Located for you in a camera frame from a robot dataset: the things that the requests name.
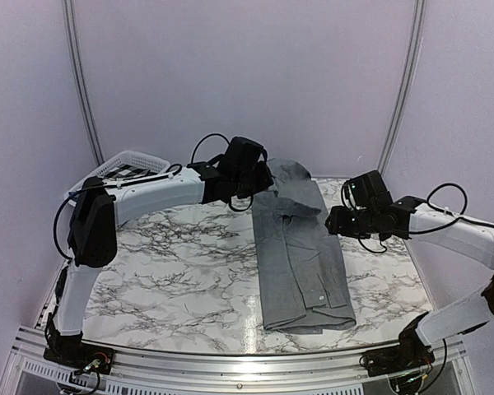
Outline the grey long sleeve shirt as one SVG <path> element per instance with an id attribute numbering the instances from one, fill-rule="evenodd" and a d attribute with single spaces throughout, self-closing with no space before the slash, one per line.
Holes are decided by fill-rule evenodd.
<path id="1" fill-rule="evenodd" d="M 356 325 L 339 239 L 324 225 L 328 210 L 309 171 L 271 159 L 273 186 L 252 205 L 263 327 L 320 334 Z"/>

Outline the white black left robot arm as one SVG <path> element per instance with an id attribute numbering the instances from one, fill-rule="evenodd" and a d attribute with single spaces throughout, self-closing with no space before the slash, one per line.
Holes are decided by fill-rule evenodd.
<path id="1" fill-rule="evenodd" d="M 272 183 L 266 151 L 252 158 L 221 155 L 217 166 L 197 162 L 177 174 L 159 174 L 149 180 L 105 184 L 89 179 L 76 194 L 68 233 L 68 265 L 47 324 L 49 334 L 59 337 L 54 346 L 57 355 L 71 366 L 87 359 L 87 348 L 79 342 L 86 306 L 102 268 L 115 258 L 120 225 L 177 206 L 252 199 Z"/>

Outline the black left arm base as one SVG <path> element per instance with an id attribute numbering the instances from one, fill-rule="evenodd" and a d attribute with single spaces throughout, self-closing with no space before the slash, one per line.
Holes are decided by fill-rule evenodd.
<path id="1" fill-rule="evenodd" d="M 47 346 L 43 357 L 56 364 L 74 368 L 80 373 L 96 371 L 109 374 L 114 361 L 114 349 L 66 337 Z"/>

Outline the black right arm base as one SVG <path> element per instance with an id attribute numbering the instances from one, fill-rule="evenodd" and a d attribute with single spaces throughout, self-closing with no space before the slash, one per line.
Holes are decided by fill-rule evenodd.
<path id="1" fill-rule="evenodd" d="M 431 346 L 424 345 L 416 334 L 418 324 L 426 315 L 419 315 L 401 331 L 397 346 L 382 347 L 362 354 L 359 364 L 370 377 L 428 367 L 435 362 Z"/>

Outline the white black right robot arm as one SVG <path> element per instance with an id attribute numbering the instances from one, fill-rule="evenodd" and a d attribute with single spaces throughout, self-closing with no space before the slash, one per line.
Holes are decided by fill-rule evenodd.
<path id="1" fill-rule="evenodd" d="M 406 196 L 382 207 L 334 206 L 325 225 L 333 235 L 359 241 L 373 235 L 408 241 L 438 304 L 399 334 L 391 360 L 400 369 L 419 360 L 423 347 L 494 321 L 494 223 Z"/>

